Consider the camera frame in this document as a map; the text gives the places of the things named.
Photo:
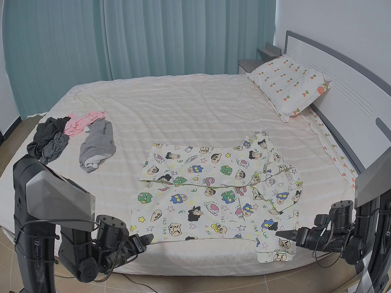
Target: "bed sheet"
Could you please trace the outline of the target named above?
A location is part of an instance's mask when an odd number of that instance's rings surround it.
[[[113,124],[116,153],[87,174],[79,166],[86,133],[69,140],[61,157],[48,164],[57,173],[96,196],[96,214],[137,220],[130,204],[144,184],[139,181],[151,144],[234,147],[262,127],[287,163],[304,181],[299,225],[312,227],[316,214],[328,213],[338,200],[353,199],[350,184],[338,172],[320,140],[301,117],[283,123],[259,89],[245,75],[186,75],[101,81],[73,87],[41,120],[70,113],[105,110]],[[28,136],[0,178],[0,225],[13,232],[12,165],[26,154]],[[56,252],[60,241],[56,241]],[[248,276],[289,270],[313,262],[298,248],[289,262],[257,261],[254,242],[244,239],[199,239],[162,242],[116,271],[150,275]]]

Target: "pillowcase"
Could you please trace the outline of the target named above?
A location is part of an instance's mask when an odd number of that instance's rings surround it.
[[[330,88],[322,72],[299,64],[286,54],[257,67],[247,77],[286,123]]]

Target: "wall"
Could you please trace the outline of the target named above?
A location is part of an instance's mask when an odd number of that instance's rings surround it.
[[[391,84],[391,0],[277,0],[275,45],[291,30],[364,65]]]
[[[19,112],[12,95],[7,72],[5,71],[2,27],[3,5],[4,0],[0,0],[0,131],[4,134],[19,117]]]

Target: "bedside table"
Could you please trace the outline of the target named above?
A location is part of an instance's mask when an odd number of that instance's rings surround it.
[[[255,70],[258,66],[261,66],[266,61],[262,60],[239,60],[239,72],[238,74],[246,74],[251,73],[253,70]]]

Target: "green cartoon character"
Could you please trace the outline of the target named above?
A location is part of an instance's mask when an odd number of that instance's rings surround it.
[[[183,177],[176,177],[174,179],[174,184],[175,184],[175,187],[178,187],[180,184],[183,184],[187,181],[186,178],[183,178]]]
[[[221,196],[221,200],[226,202],[227,204],[235,202],[235,193],[232,190],[223,192]]]
[[[142,204],[150,203],[152,201],[152,194],[149,192],[142,192],[137,198]]]
[[[227,175],[229,176],[231,173],[232,173],[232,168],[229,167],[229,166],[222,166],[220,171],[224,174],[224,175]]]

